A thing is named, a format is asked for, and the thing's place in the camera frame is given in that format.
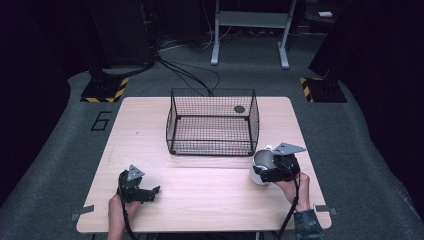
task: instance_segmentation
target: metal bracket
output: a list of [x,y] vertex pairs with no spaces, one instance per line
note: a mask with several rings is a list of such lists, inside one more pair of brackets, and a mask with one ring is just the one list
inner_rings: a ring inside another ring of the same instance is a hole
[[85,214],[85,213],[89,213],[93,211],[94,211],[94,205],[83,207],[78,211],[78,213],[72,213],[71,216],[69,217],[69,221],[76,221],[79,219],[79,216],[81,214]]
[[142,172],[140,169],[136,168],[134,165],[130,165],[130,168],[128,170],[128,177],[127,181],[132,181],[138,178],[141,178],[144,176],[144,172]]
[[314,205],[316,212],[327,212],[330,215],[337,215],[339,214],[335,208],[330,208],[327,205]]
[[304,152],[306,148],[291,145],[288,143],[281,143],[278,147],[272,150],[272,153],[275,155],[290,155],[298,152]]

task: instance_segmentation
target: dark background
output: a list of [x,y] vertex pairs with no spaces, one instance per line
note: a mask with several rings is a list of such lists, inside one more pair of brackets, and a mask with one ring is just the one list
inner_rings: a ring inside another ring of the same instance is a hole
[[[208,31],[199,13],[199,1],[180,1],[187,5],[185,11],[196,11],[187,15],[182,10],[181,14],[200,18],[192,21],[196,26],[191,26],[189,33],[180,34],[193,38],[197,29],[199,34]],[[165,30],[177,31],[178,22],[176,26],[166,24],[179,18],[178,14],[166,14],[172,9],[168,4],[177,1],[170,2],[162,3],[161,23]],[[243,10],[247,10],[250,1],[242,2]],[[267,2],[261,4],[265,8],[261,10],[281,6],[278,0]],[[418,0],[352,2],[355,7],[337,23],[339,28],[329,33],[314,60],[319,66],[313,70],[320,73],[337,63],[334,49],[346,40],[350,27],[363,22],[364,13],[368,14],[360,28],[363,37],[344,56],[348,64],[341,80],[361,106],[374,144],[408,189],[423,218],[423,4]],[[214,1],[205,1],[205,5],[213,19]],[[110,67],[95,17],[82,0],[2,1],[2,203],[37,157],[66,108],[70,95],[67,79],[87,71],[88,66]],[[181,21],[187,24],[186,18]]]

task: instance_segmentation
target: wire mesh basket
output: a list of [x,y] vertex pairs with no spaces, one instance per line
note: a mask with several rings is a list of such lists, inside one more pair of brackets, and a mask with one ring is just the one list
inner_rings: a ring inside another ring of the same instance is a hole
[[259,138],[259,111],[253,89],[171,90],[166,126],[175,155],[252,156]]

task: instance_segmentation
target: metal stand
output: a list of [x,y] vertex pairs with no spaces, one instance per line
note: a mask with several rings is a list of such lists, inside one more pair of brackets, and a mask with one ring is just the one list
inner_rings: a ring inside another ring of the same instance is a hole
[[90,82],[81,94],[82,102],[116,102],[125,88],[126,76],[113,76],[107,73],[100,78],[91,76]]
[[289,34],[290,25],[293,18],[294,8],[297,0],[292,0],[288,13],[257,13],[257,12],[231,12],[220,11],[219,0],[216,0],[215,10],[215,42],[212,51],[211,64],[218,64],[220,37],[219,26],[238,26],[238,27],[262,27],[262,28],[284,28],[281,41],[278,42],[278,51],[280,53],[281,66],[283,69],[289,68],[286,53],[286,41]]
[[347,103],[337,82],[329,83],[322,78],[301,78],[300,83],[308,102]]

